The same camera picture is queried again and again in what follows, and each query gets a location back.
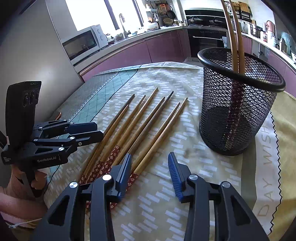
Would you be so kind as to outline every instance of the wall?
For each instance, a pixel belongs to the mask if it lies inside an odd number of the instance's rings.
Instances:
[[[48,11],[60,39],[77,32],[65,0],[46,0]]]
[[[252,19],[256,20],[256,24],[262,27],[262,23],[268,20],[274,21],[274,13],[261,0],[248,0],[248,4],[252,11]]]
[[[9,85],[30,80],[42,81],[36,121],[48,120],[82,85],[57,36],[45,0],[37,0],[14,20],[0,45],[0,73],[0,130],[3,133]]]

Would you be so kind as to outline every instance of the built-in oven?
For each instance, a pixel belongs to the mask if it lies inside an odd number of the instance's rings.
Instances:
[[[198,61],[197,53],[205,48],[227,48],[225,31],[213,29],[188,29],[192,61]]]

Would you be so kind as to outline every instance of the kitchen cabinet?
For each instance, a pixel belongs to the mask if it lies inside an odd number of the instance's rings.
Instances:
[[[286,66],[283,77],[286,82],[285,91],[296,97],[296,73],[289,66]]]
[[[150,54],[151,62],[164,61],[183,62],[181,43],[177,31],[171,31],[145,40]]]
[[[272,51],[269,52],[268,63],[284,77],[287,64]]]
[[[244,45],[244,51],[251,54],[252,51],[252,40],[248,37],[242,36],[242,42]]]
[[[82,78],[84,81],[87,81],[94,75],[106,70],[150,63],[151,59],[149,56],[149,51],[146,43],[143,41],[101,62],[96,67],[82,75]]]

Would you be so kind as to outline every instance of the wooden chopstick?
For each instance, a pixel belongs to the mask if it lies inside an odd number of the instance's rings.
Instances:
[[[136,124],[138,123],[139,119],[142,117],[142,115],[144,114],[144,111],[146,110],[146,108],[148,107],[148,105],[150,104],[152,98],[154,97],[155,93],[158,91],[158,88],[156,87],[152,94],[149,96],[149,98],[147,99],[147,101],[145,102],[145,104],[142,106],[142,108],[140,109],[140,111],[137,113],[136,117],[132,120],[131,124],[128,126],[128,128],[126,129],[126,131],[124,132],[124,134],[122,135],[122,137],[120,138],[120,140],[118,141],[118,144],[115,146],[115,148],[112,150],[110,156],[108,157],[108,159],[105,161],[103,167],[101,168],[101,170],[99,171],[98,175],[96,178],[98,178],[99,176],[102,175],[103,171],[106,172],[108,171],[109,167],[111,166],[111,164],[113,163],[113,160],[115,160],[115,158],[113,158],[114,156],[116,157],[120,147],[123,146],[123,144],[126,142],[126,140],[128,139],[129,135],[131,134],[132,130],[134,129],[134,127],[136,126]]]
[[[129,125],[130,121],[132,120],[132,118],[134,117],[134,115],[139,110],[139,107],[141,106],[141,104],[142,104],[143,100],[145,99],[145,97],[146,97],[146,95],[144,95],[142,97],[142,99],[140,99],[140,101],[138,102],[138,104],[136,105],[136,107],[133,109],[133,111],[130,113],[130,115],[125,120],[125,122],[123,123],[123,125],[120,127],[120,129],[118,130],[118,132],[116,133],[116,135],[113,137],[111,143],[106,147],[106,150],[104,150],[103,156],[97,162],[96,166],[94,167],[94,169],[93,169],[92,173],[90,174],[90,176],[89,176],[89,178],[88,178],[88,180],[87,180],[86,183],[93,182],[95,180],[96,176],[98,175],[98,172],[100,171],[100,169],[102,168],[102,166],[105,163],[106,159],[110,155],[110,152],[113,150],[113,148],[117,144],[119,138],[121,138],[121,135],[123,134],[123,132],[126,130],[127,126]]]
[[[133,100],[133,98],[135,97],[135,94],[133,94],[128,100],[127,102],[122,106],[122,108],[118,111],[118,113],[116,114],[116,116],[112,119],[112,121],[110,122],[110,124],[107,126],[106,130],[104,131],[104,136],[106,136],[106,134],[108,133],[108,131],[110,130],[111,126],[114,124],[114,122],[117,120],[117,118],[119,117],[119,115],[123,112],[124,108],[131,103],[131,101]],[[82,184],[83,182],[85,182],[85,177],[87,175],[87,173],[90,172],[88,165],[90,163],[90,161],[92,160],[96,150],[98,149],[98,147],[100,146],[101,142],[97,143],[93,150],[91,151],[90,155],[88,156],[87,160],[84,163],[84,169],[83,171],[81,171],[81,175],[79,177],[79,184]]]
[[[149,121],[156,115],[157,110],[160,108],[161,104],[164,102],[165,97],[163,97],[158,104],[153,108],[151,113],[147,116],[147,118],[144,120],[144,122],[140,125],[140,127],[137,129],[135,134],[129,139],[128,143],[124,146],[124,148],[120,149],[119,154],[117,155],[116,159],[114,160],[112,166],[118,165],[121,160],[124,158],[124,156],[127,154],[128,150],[131,148],[133,143],[136,141],[138,136],[141,134],[143,129],[147,126]]]
[[[235,42],[235,37],[234,37],[234,32],[233,32],[233,27],[232,27],[232,23],[227,11],[227,8],[225,6],[225,3],[223,0],[221,0],[222,3],[222,7],[223,7],[223,11],[224,11],[224,15],[226,18],[226,24],[227,24],[227,28],[228,28],[228,33],[229,33],[229,38],[230,38],[230,47],[231,47],[231,55],[232,55],[232,70],[234,72],[237,72],[238,70],[238,63],[237,63],[237,45]]]
[[[164,101],[164,97],[159,101],[159,103],[154,107],[154,109],[151,111],[151,113],[148,115],[148,117],[144,120],[144,122],[140,125],[140,127],[137,129],[136,133],[130,138],[128,143],[124,146],[124,148],[121,150],[121,146],[116,146],[114,150],[111,152],[109,158],[107,159],[107,162],[104,164],[104,166],[101,168],[99,175],[97,178],[100,176],[109,173],[109,168],[111,166],[118,165],[123,158],[123,156],[126,155],[128,149],[131,147],[133,142],[137,139],[141,131],[144,129],[144,127],[147,125],[147,123],[150,121],[150,119],[154,116],[156,111],[159,109],[161,106],[162,102]]]
[[[113,125],[111,126],[111,128],[109,129],[107,134],[104,136],[103,140],[100,142],[100,145],[98,146],[98,148],[95,150],[92,158],[89,161],[89,164],[87,165],[85,171],[83,172],[83,175],[81,176],[81,178],[79,180],[79,182],[81,184],[85,184],[85,182],[88,180],[89,175],[90,175],[94,165],[96,164],[96,160],[97,160],[98,156],[100,155],[100,153],[103,150],[105,144],[108,142],[109,138],[113,134],[113,131],[115,130],[115,128],[117,127],[117,125],[121,121],[121,119],[123,118],[123,116],[126,113],[126,111],[128,110],[128,108],[129,108],[129,105],[127,105],[124,108],[124,110],[120,113],[120,115],[118,116],[116,121],[113,123]]]
[[[172,110],[172,112],[169,114],[169,116],[167,117],[167,119],[164,121],[164,123],[161,125],[161,127],[159,128],[159,130],[156,132],[156,134],[154,135],[154,137],[152,138],[152,140],[149,142],[149,144],[140,152],[139,156],[137,157],[137,159],[132,163],[131,166],[131,172],[133,173],[135,171],[135,169],[137,168],[137,166],[140,164],[140,162],[143,160],[143,158],[146,156],[146,154],[148,153],[148,151],[151,149],[151,147],[153,146],[153,144],[156,142],[156,140],[159,138],[160,134],[163,132],[163,130],[166,128],[166,126],[168,125],[168,123],[170,122],[170,120],[172,119],[173,115],[175,114],[175,112],[177,111],[178,107],[180,105],[180,102],[175,106],[175,108]]]
[[[158,119],[158,117],[161,115],[161,112],[163,111],[163,109],[166,106],[167,102],[170,100],[170,98],[171,98],[171,96],[172,96],[173,93],[174,93],[174,91],[172,91],[168,95],[168,97],[165,99],[165,101],[161,104],[161,106],[159,107],[159,109],[156,111],[155,115],[151,118],[151,120],[148,122],[148,124],[144,127],[143,131],[140,133],[140,135],[135,140],[135,142],[133,143],[133,145],[131,146],[131,148],[128,150],[128,153],[129,154],[133,155],[136,152],[136,150],[139,147],[140,143],[147,136],[148,132],[150,131],[150,129],[152,128],[152,126],[154,125],[154,123],[156,122],[156,120]]]
[[[133,167],[133,165],[132,165],[132,170],[131,170],[132,173],[131,173],[131,175],[130,175],[130,177],[128,179],[128,186],[126,187],[126,192],[128,192],[128,190],[130,189],[130,187],[132,186],[132,184],[139,177],[139,175],[141,174],[141,172],[145,169],[146,165],[151,160],[152,155],[159,148],[159,144],[163,141],[163,138],[170,131],[172,125],[175,122],[175,120],[180,115],[181,111],[183,110],[183,108],[185,106],[185,103],[186,103],[186,100],[187,100],[187,98],[184,99],[184,101],[182,102],[182,105],[180,106],[180,108],[178,110],[177,110],[177,108],[179,107],[180,102],[175,106],[175,108],[170,113],[170,115],[168,116],[168,118],[162,124],[161,128],[155,134],[155,137],[149,143],[149,145],[147,146],[147,148],[145,148],[145,150],[143,150],[143,153],[147,153],[147,155],[145,155],[145,157],[144,157],[143,160],[141,159],[142,161],[140,160],[140,163],[138,163],[139,165],[136,167],[135,170],[133,169],[135,167]],[[117,205],[117,203],[114,203],[113,202],[113,203],[110,204],[110,208],[113,209],[116,205]]]
[[[235,9],[233,7],[231,0],[229,0],[229,3],[230,3],[230,7],[232,10],[232,14],[233,14],[235,30],[237,33],[237,46],[238,46],[238,51],[239,51],[239,73],[244,74],[245,62],[244,62],[244,45],[242,42],[242,32],[241,32],[241,29],[239,26],[239,21],[237,19],[237,14],[235,12]]]
[[[161,135],[158,137],[156,142],[153,144],[151,149],[148,151],[146,156],[143,158],[143,160],[140,162],[140,164],[137,166],[135,169],[134,173],[139,175],[147,166],[149,161],[151,160],[152,156],[154,153],[158,150],[158,148],[161,145],[161,142],[164,140],[164,138],[168,135],[168,133],[172,130],[174,122],[177,120],[179,117],[180,113],[182,112],[183,108],[185,107],[187,101],[187,97],[183,100],[182,104],[180,105],[179,109],[177,112],[174,114],[173,118],[170,120],[164,131],[161,133]]]

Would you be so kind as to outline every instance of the frying pan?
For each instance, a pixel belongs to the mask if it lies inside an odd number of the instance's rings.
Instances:
[[[175,19],[175,18],[176,18],[176,14],[175,14],[172,10],[168,10],[168,11],[167,11],[167,16],[168,16],[170,19]]]

